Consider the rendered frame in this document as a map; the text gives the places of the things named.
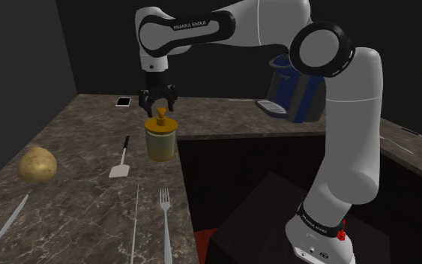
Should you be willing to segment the thin silver utensil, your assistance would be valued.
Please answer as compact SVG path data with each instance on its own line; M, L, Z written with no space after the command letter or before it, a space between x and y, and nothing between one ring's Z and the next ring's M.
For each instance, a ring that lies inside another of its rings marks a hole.
M412 151L410 151L409 149L407 149L407 148L405 148L405 147L401 146L400 144L398 144L398 143L394 142L394 141L393 141L393 140L391 140L391 139L385 138L385 137L383 137L383 136L381 136L381 135L380 135L380 139L382 139L382 140L386 140L386 141L388 141L388 142L390 142L390 143L394 144L394 145L395 145L395 146L397 146L398 148L402 149L402 150L403 150L403 151L405 151L405 152L408 152L408 153L409 153L409 154L411 154L411 155L414 155L414 154L415 154L414 152L412 152Z

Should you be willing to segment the blue and grey coffee machine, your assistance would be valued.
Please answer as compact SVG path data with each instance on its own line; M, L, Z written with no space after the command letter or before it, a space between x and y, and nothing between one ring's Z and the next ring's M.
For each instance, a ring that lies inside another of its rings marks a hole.
M296 71L288 53L268 64L274 69L268 96L255 105L268 116L291 123L317 122L325 110L325 79Z

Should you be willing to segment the brown potato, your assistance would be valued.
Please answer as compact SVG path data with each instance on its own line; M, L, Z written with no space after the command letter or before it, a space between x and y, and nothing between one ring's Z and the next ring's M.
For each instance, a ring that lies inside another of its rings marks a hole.
M50 180L56 173L57 160L48 150L30 148L19 160L17 176L26 183L41 183Z

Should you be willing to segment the silver fork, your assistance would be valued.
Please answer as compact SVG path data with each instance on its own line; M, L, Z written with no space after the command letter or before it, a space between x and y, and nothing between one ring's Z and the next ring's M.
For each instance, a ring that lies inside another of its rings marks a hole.
M169 236L168 215L171 203L169 197L169 190L167 188L160 189L160 208L164 215L164 264L172 264L172 248Z

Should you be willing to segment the silver knife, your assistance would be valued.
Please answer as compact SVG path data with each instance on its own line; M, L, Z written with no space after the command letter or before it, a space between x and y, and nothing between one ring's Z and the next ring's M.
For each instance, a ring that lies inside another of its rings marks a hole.
M17 216L19 215L19 213L22 211L24 205L26 204L28 199L28 194L26 194L21 203L16 207L16 209L14 210L14 212L12 213L12 215L8 218L8 220L5 222L4 226L0 229L0 239L1 237L7 232L7 230L9 229L9 227L12 225L12 223L15 221L15 219L17 218Z

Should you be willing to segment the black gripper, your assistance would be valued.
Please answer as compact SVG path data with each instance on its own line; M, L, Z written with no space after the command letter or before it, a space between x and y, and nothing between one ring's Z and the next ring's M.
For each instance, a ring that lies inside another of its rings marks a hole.
M146 88L139 91L139 106L147 112L149 118L153 116L152 105L154 99L165 98L169 111L174 110L175 101L178 94L175 86L169 80L169 71L145 72Z

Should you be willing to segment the dark robot stand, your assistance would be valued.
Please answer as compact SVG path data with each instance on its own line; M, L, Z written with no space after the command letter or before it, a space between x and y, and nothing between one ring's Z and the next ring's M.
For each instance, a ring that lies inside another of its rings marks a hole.
M308 264L296 256L285 232L306 195L269 173L210 237L205 264ZM388 235L350 214L346 232L356 264L392 264Z

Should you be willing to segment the thin silver skewer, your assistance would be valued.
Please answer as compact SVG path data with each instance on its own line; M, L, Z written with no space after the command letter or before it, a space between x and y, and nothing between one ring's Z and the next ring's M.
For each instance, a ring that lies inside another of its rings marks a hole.
M134 225L133 225L133 234L131 236L131 248L130 248L131 254L130 254L129 264L134 264L138 205L139 205L139 185L136 186L136 204L135 204L135 210L134 210Z

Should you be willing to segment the glass soap dispenser yellow lid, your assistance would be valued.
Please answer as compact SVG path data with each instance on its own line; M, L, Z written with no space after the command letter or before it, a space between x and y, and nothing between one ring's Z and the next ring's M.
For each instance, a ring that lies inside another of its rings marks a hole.
M166 108L158 107L157 115L145 122L148 157L156 162L170 161L175 156L176 120L166 116Z

